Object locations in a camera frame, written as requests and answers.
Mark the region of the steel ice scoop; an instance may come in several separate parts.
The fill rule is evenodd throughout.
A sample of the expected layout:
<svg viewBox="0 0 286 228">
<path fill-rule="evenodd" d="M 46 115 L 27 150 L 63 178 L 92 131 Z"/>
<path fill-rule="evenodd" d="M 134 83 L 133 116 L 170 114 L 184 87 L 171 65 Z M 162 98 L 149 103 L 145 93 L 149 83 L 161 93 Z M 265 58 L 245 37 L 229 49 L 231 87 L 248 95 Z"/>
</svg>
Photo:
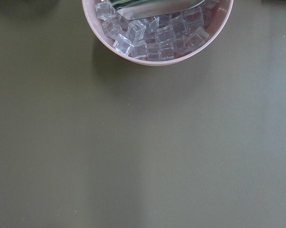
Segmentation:
<svg viewBox="0 0 286 228">
<path fill-rule="evenodd" d="M 135 20 L 189 10 L 204 0 L 110 0 L 110 3 L 127 20 Z"/>
</svg>

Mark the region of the pink bowl with ice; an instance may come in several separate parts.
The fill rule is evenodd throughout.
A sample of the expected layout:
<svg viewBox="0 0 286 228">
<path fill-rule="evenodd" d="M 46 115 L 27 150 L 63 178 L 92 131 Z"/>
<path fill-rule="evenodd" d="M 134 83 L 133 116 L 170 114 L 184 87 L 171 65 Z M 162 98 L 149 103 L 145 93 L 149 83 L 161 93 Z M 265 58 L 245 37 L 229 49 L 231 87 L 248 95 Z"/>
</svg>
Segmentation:
<svg viewBox="0 0 286 228">
<path fill-rule="evenodd" d="M 180 12 L 127 20 L 109 0 L 84 0 L 86 19 L 111 52 L 145 66 L 167 66 L 202 51 L 225 26 L 233 1 L 205 0 Z"/>
</svg>

